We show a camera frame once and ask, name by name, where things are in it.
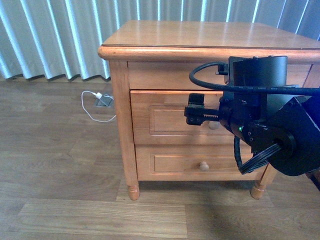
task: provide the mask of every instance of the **curtain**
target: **curtain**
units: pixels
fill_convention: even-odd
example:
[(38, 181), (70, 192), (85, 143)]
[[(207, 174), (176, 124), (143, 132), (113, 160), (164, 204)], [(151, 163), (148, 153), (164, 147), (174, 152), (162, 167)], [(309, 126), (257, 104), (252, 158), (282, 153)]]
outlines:
[(99, 45), (128, 20), (263, 23), (319, 40), (319, 0), (0, 0), (0, 76), (109, 77)]

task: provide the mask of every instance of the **wooden knob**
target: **wooden knob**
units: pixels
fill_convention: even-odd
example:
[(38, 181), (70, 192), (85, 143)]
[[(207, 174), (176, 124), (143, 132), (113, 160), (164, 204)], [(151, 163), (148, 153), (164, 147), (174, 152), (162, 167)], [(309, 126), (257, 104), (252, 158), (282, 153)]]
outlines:
[(216, 130), (220, 127), (220, 122), (218, 121), (210, 121), (209, 124), (208, 124), (209, 128), (211, 130)]
[(199, 169), (202, 172), (208, 171), (209, 170), (209, 165), (207, 164), (207, 162), (203, 161), (203, 162), (200, 163)]

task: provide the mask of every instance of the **nightstand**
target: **nightstand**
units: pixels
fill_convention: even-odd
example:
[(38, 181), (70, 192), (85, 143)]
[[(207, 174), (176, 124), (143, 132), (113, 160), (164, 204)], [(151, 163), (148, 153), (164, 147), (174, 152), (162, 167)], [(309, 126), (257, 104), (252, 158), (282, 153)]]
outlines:
[[(234, 159), (234, 136), (219, 124), (186, 124), (190, 93), (204, 93), (218, 109), (222, 92), (194, 85), (189, 73), (229, 56), (288, 56), (287, 84), (320, 85), (320, 42), (260, 23), (129, 21), (98, 50), (109, 61), (122, 160), (129, 196), (139, 181), (255, 180), (259, 199), (277, 171), (271, 166), (241, 175)], [(208, 68), (201, 80), (223, 84)], [(251, 149), (241, 145), (242, 158)]]

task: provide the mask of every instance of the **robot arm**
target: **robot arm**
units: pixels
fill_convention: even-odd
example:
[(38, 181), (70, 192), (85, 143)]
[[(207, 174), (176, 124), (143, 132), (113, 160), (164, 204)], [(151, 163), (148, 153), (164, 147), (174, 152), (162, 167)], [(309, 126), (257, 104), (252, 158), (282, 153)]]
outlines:
[[(229, 76), (227, 85), (194, 77), (214, 65), (218, 65), (218, 74)], [(228, 64), (213, 62), (197, 67), (189, 77), (199, 86), (223, 91), (223, 96), (219, 109), (207, 109), (204, 94), (191, 93), (184, 111), (187, 124), (219, 121), (234, 134), (235, 160), (242, 174), (267, 163), (288, 176), (320, 167), (320, 89), (287, 86), (286, 56), (230, 57)], [(253, 153), (244, 164), (240, 140), (250, 145)]]

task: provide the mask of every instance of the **wooden drawer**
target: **wooden drawer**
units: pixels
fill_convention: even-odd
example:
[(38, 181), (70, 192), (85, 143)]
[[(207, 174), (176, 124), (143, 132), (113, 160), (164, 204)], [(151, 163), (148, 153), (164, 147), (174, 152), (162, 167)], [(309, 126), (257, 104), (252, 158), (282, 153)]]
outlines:
[[(264, 167), (241, 175), (233, 145), (137, 145), (136, 161), (139, 181), (223, 181), (257, 180)], [(251, 149), (241, 148), (242, 161), (252, 157)], [(200, 170), (206, 162), (207, 171)]]
[[(131, 110), (134, 143), (138, 145), (223, 145), (233, 143), (234, 136), (217, 122), (210, 129), (206, 121), (201, 126), (188, 125), (184, 109), (191, 91), (132, 90)], [(204, 103), (219, 108), (222, 92), (202, 91)]]
[[(189, 73), (203, 62), (128, 62), (128, 79), (133, 90), (208, 90), (189, 80)], [(303, 86), (310, 64), (289, 64), (287, 84)], [(209, 83), (224, 84), (224, 76), (216, 75), (217, 67), (203, 69), (196, 77)]]

